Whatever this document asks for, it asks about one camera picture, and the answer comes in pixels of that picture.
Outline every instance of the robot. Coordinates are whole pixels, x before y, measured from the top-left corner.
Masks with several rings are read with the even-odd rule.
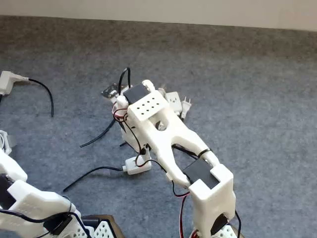
[[[112,114],[121,126],[122,138],[138,153],[126,161],[123,170],[135,174],[151,169],[151,162],[155,162],[173,185],[188,190],[181,197],[183,203],[187,196],[193,199],[190,238],[236,238],[228,225],[235,216],[232,172],[183,123],[182,113],[177,113],[177,106],[171,105],[163,90],[155,89],[149,80],[133,87],[129,80],[124,88],[122,77],[117,91],[110,92]],[[179,98],[170,100],[173,103]],[[174,159],[175,147],[193,155],[195,161],[181,170]],[[22,238],[124,237],[112,216],[83,217],[67,197],[28,184],[26,173],[2,150],[0,189],[0,229],[14,231]]]

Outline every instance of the black wire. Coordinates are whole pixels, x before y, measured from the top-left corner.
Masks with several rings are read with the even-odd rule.
[[[97,136],[95,139],[92,139],[91,141],[88,141],[85,144],[80,145],[80,148],[85,147],[87,145],[90,145],[91,143],[94,143],[95,141],[99,140],[101,137],[103,137],[109,130],[110,128],[114,125],[115,123],[115,119],[113,119],[110,124],[108,125],[108,127],[99,135]]]
[[[68,212],[70,212],[71,207],[72,207],[72,203],[71,203],[69,197],[67,197],[67,196],[65,196],[65,195],[62,196],[62,197],[66,198],[66,199],[70,202],[69,209],[68,209]],[[39,237],[35,237],[35,238],[42,238],[42,237],[48,235],[49,233],[50,233],[50,232],[46,232],[46,233],[44,233],[43,235],[41,235],[41,236],[39,236]]]
[[[46,232],[46,233],[44,233],[43,235],[41,235],[41,236],[39,236],[39,237],[35,237],[35,238],[42,238],[42,237],[48,235],[49,233],[50,233],[50,232]]]
[[[129,88],[131,88],[131,70],[129,67],[127,67],[124,69],[124,71],[120,75],[120,79],[119,79],[119,83],[118,83],[118,94],[119,95],[121,94],[121,84],[122,84],[122,80],[123,80],[123,77],[124,77],[126,71],[128,71],[128,85],[129,85]],[[110,128],[115,123],[115,121],[116,121],[116,119],[113,118],[113,120],[110,122],[109,126],[100,135],[98,135],[96,138],[92,139],[91,141],[88,141],[87,143],[80,145],[80,148],[85,147],[87,145],[90,145],[90,144],[94,143],[95,141],[99,140],[100,138],[102,138],[110,130]]]
[[[129,85],[129,88],[131,88],[131,78],[130,78],[130,76],[131,76],[131,70],[130,70],[129,67],[126,67],[126,68],[124,69],[124,71],[123,71],[123,72],[121,73],[121,75],[120,75],[120,79],[119,79],[119,83],[118,83],[118,94],[119,94],[119,95],[121,94],[121,84],[122,84],[122,80],[123,80],[123,77],[124,77],[126,71],[128,71],[128,85]]]
[[[196,156],[196,154],[195,154],[194,152],[191,152],[191,151],[189,151],[189,150],[186,150],[186,149],[183,148],[183,147],[179,147],[179,146],[177,146],[177,145],[172,145],[172,148],[184,152],[185,154],[189,155],[190,157],[192,157],[192,158],[195,159],[195,160],[197,159],[197,156]]]
[[[92,238],[89,234],[89,231],[85,228],[84,224],[82,223],[82,221],[80,220],[80,218],[78,217],[78,215],[74,212],[60,212],[60,213],[56,213],[54,215],[51,215],[49,217],[46,217],[46,218],[43,218],[43,219],[33,219],[33,218],[30,218],[28,216],[25,216],[24,214],[22,213],[19,213],[19,212],[16,212],[16,211],[11,211],[11,210],[4,210],[4,209],[0,209],[0,213],[4,213],[4,214],[8,214],[8,215],[13,215],[15,217],[19,217],[19,218],[22,218],[23,220],[27,221],[27,222],[31,222],[31,223],[43,223],[43,222],[46,222],[48,220],[51,220],[55,217],[58,217],[58,216],[63,216],[63,215],[72,215],[74,216],[79,225],[81,226],[81,228],[84,230],[84,232],[86,233],[87,237],[88,238]]]
[[[240,238],[240,233],[241,233],[241,219],[240,219],[240,217],[239,217],[239,215],[238,215],[237,210],[235,210],[235,214],[236,214],[237,219],[238,219],[238,222],[239,222],[239,228],[238,228],[238,235],[237,235],[237,238]]]
[[[174,195],[175,195],[176,197],[183,197],[183,196],[185,196],[185,195],[187,195],[187,194],[190,193],[190,192],[186,192],[186,193],[183,193],[183,194],[176,194],[174,181],[172,181],[172,185],[173,185],[173,193],[174,193]]]
[[[167,173],[166,169],[164,169],[164,167],[163,167],[158,161],[152,160],[152,159],[146,160],[143,164],[139,165],[139,167],[144,166],[144,165],[145,165],[147,162],[149,162],[149,161],[155,162],[156,164],[158,164],[158,165],[160,166],[160,168],[161,168],[165,173]],[[172,186],[173,186],[173,193],[174,193],[174,195],[175,195],[176,197],[183,197],[183,196],[189,194],[189,192],[186,192],[186,193],[184,193],[184,194],[176,194],[174,181],[172,181]]]
[[[69,190],[71,187],[73,187],[79,180],[81,180],[83,177],[87,176],[88,174],[97,171],[97,170],[103,170],[103,169],[107,169],[107,170],[115,170],[115,171],[123,171],[123,168],[115,168],[115,167],[110,167],[110,166],[100,166],[97,168],[94,168],[93,170],[88,171],[87,173],[85,173],[84,175],[82,175],[81,177],[79,177],[78,179],[76,179],[74,182],[72,182],[70,185],[68,185],[66,188],[64,188],[63,192],[66,192],[67,190]]]
[[[40,81],[37,81],[37,80],[35,80],[35,79],[32,79],[32,78],[29,78],[29,81],[32,81],[32,82],[35,82],[35,83],[38,83],[38,84],[40,84],[40,85],[42,85],[45,89],[46,89],[46,91],[49,93],[49,95],[50,95],[50,99],[51,99],[51,116],[52,117],[54,117],[54,101],[53,101],[53,95],[51,94],[51,91],[49,90],[49,88],[45,85],[45,84],[43,84],[43,83],[41,83]]]

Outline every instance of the red wire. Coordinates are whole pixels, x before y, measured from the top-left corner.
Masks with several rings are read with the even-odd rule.
[[[197,231],[198,231],[198,230],[195,230],[195,231],[192,233],[191,238],[197,238],[197,237],[198,237],[198,236],[197,236]]]
[[[184,238],[184,234],[183,234],[183,208],[184,208],[184,203],[185,203],[185,199],[188,195],[183,197],[182,200],[182,206],[180,207],[180,212],[179,212],[179,236],[180,238]]]
[[[117,109],[117,110],[114,111],[113,117],[114,117],[114,119],[115,119],[116,121],[120,121],[119,119],[123,119],[123,118],[124,118],[124,116],[117,116],[117,115],[116,115],[116,113],[117,113],[118,111],[121,111],[121,110],[127,110],[127,108],[121,108],[121,109]]]

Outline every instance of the cable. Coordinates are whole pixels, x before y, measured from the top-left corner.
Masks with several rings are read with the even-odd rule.
[[[184,234],[183,234],[183,208],[184,208],[184,203],[185,203],[186,197],[187,196],[183,197],[182,205],[181,205],[180,211],[179,211],[179,236],[180,236],[180,238],[184,238]]]
[[[120,95],[121,94],[121,84],[122,84],[122,80],[123,80],[123,77],[126,73],[126,71],[128,71],[128,85],[129,85],[129,88],[131,88],[131,70],[129,67],[126,67],[123,72],[121,73],[120,75],[120,79],[119,79],[119,83],[118,83],[118,94]]]
[[[143,165],[145,165],[145,163],[144,163],[143,165],[141,165],[141,166],[138,165],[138,158],[139,158],[140,153],[141,153],[141,150],[142,150],[141,144],[140,144],[140,142],[139,142],[137,136],[135,135],[135,133],[134,133],[133,130],[131,129],[131,127],[127,124],[127,122],[126,122],[127,117],[128,117],[128,113],[126,113],[126,114],[123,115],[123,123],[129,128],[129,130],[130,130],[131,133],[133,134],[133,136],[134,136],[134,138],[136,139],[136,141],[137,141],[137,143],[138,143],[138,146],[139,146],[139,152],[138,152],[137,157],[135,158],[135,165],[136,165],[137,167],[142,167]]]
[[[53,101],[53,95],[51,94],[51,91],[49,90],[49,88],[45,84],[41,83],[40,81],[37,81],[37,80],[32,79],[32,78],[29,78],[29,81],[32,81],[32,82],[35,82],[35,83],[42,85],[46,89],[46,91],[49,93],[50,99],[51,99],[51,116],[53,118],[54,117],[54,101]]]
[[[126,123],[127,115],[128,115],[128,113],[126,113],[126,114],[123,116],[123,122],[124,122],[124,123],[126,124],[126,126],[129,128],[129,130],[130,130],[131,133],[133,134],[133,136],[134,136],[134,138],[136,139],[136,141],[137,141],[137,143],[138,143],[138,146],[139,146],[139,153],[138,153],[137,157],[135,158],[135,164],[136,164],[136,166],[137,166],[137,167],[142,167],[142,166],[144,166],[148,161],[153,161],[153,162],[157,163],[157,164],[161,167],[161,169],[164,170],[165,173],[167,173],[166,169],[164,169],[163,166],[162,166],[158,161],[156,161],[156,160],[146,160],[146,161],[145,161],[143,164],[141,164],[141,165],[138,165],[138,164],[137,164],[137,161],[138,161],[138,158],[139,158],[139,156],[140,156],[140,152],[141,152],[142,148],[141,148],[141,144],[140,144],[140,142],[139,142],[139,139],[138,139],[137,136],[134,134],[134,132],[133,132],[133,130],[131,129],[131,127]],[[190,192],[186,192],[186,193],[184,193],[184,194],[176,194],[174,181],[172,181],[172,185],[173,185],[173,193],[174,193],[174,195],[175,195],[176,197],[184,197],[184,196],[186,196],[186,195],[188,195],[188,194],[190,193]]]
[[[190,193],[190,192],[186,192],[186,193],[183,193],[183,194],[176,194],[174,181],[172,181],[172,185],[173,185],[173,193],[174,193],[175,197],[185,197],[185,196],[187,196]]]
[[[192,233],[192,235],[190,236],[190,238],[197,238],[197,232],[198,230],[194,230],[194,232]]]
[[[123,80],[123,77],[124,77],[126,71],[128,71],[128,85],[129,85],[129,88],[131,88],[131,70],[129,67],[127,67],[124,69],[124,71],[120,75],[120,79],[119,79],[119,83],[118,83],[118,94],[119,95],[121,94],[121,84],[122,84],[122,80]],[[116,118],[113,117],[113,120],[110,122],[108,127],[100,135],[98,135],[96,138],[92,139],[91,141],[88,141],[87,143],[80,145],[80,148],[83,148],[87,145],[90,145],[90,144],[94,143],[95,141],[99,140],[100,138],[102,138],[110,130],[110,128],[115,123],[115,121],[116,121]]]
[[[72,182],[70,185],[68,185],[66,188],[63,189],[63,192],[66,192],[67,190],[69,190],[71,187],[73,187],[78,181],[80,181],[83,177],[87,176],[88,174],[97,171],[97,170],[103,170],[103,169],[107,169],[107,170],[115,170],[115,171],[123,171],[123,168],[115,168],[115,167],[110,167],[110,166],[100,166],[97,168],[94,168],[93,170],[88,171],[87,173],[85,173],[84,175],[82,175],[81,177],[79,177],[78,179],[76,179],[74,182]]]
[[[54,215],[51,215],[49,217],[46,217],[46,218],[43,218],[43,219],[32,219],[30,217],[27,217],[25,216],[24,214],[22,213],[19,213],[19,212],[16,212],[16,211],[10,211],[10,210],[4,210],[4,209],[0,209],[0,213],[4,213],[4,214],[8,214],[8,215],[13,215],[15,217],[19,217],[19,218],[22,218],[23,220],[27,221],[27,222],[31,222],[31,223],[43,223],[43,222],[46,222],[48,220],[51,220],[55,217],[58,217],[58,216],[63,216],[63,215],[72,215],[74,216],[79,225],[81,226],[81,228],[84,230],[84,232],[86,233],[87,237],[88,238],[92,238],[89,234],[89,231],[85,228],[84,224],[82,223],[82,221],[80,220],[80,218],[78,217],[78,215],[74,212],[60,212],[60,213],[56,213]]]
[[[49,233],[50,233],[50,232],[46,232],[46,233],[44,233],[43,235],[41,235],[41,236],[39,236],[39,237],[35,237],[35,238],[42,238],[42,237],[48,235]]]
[[[190,157],[192,157],[192,158],[195,159],[195,160],[198,159],[198,158],[197,158],[197,155],[196,155],[194,152],[191,152],[191,151],[189,151],[189,150],[186,150],[186,149],[183,148],[183,147],[179,147],[179,146],[177,146],[177,145],[172,145],[172,148],[184,152],[185,154],[189,155]]]
[[[67,197],[67,196],[62,196],[62,197],[64,197],[64,198],[66,198],[68,201],[69,201],[69,209],[68,209],[68,212],[70,212],[71,211],[71,207],[72,207],[72,203],[71,203],[71,201],[70,201],[70,199],[69,199],[69,197]],[[50,232],[46,232],[46,233],[44,233],[43,235],[41,235],[41,236],[39,236],[39,237],[35,237],[35,238],[42,238],[42,237],[44,237],[44,236],[46,236],[46,235],[48,235]]]
[[[239,215],[238,215],[237,210],[235,210],[235,214],[236,214],[237,219],[238,219],[238,222],[239,222],[239,228],[238,228],[238,235],[237,235],[237,238],[240,238],[240,233],[241,233],[241,219],[240,219],[240,217],[239,217]]]
[[[87,143],[80,145],[80,148],[85,147],[87,145],[90,145],[90,144],[94,143],[95,141],[99,140],[101,137],[103,137],[110,130],[110,128],[114,125],[114,123],[115,123],[115,119],[113,119],[110,122],[108,127],[100,135],[98,135],[96,138],[92,139],[91,141],[88,141]]]

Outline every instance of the ventilation holes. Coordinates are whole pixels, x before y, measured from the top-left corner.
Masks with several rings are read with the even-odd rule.
[[[149,112],[152,108],[155,108],[154,104],[151,103],[151,101],[146,101],[147,103],[150,103],[150,105],[147,105],[147,103],[143,103],[142,107],[145,108],[141,108],[141,107],[137,107],[138,110],[140,109],[144,109],[144,111],[141,112],[141,115],[146,114],[146,112]]]

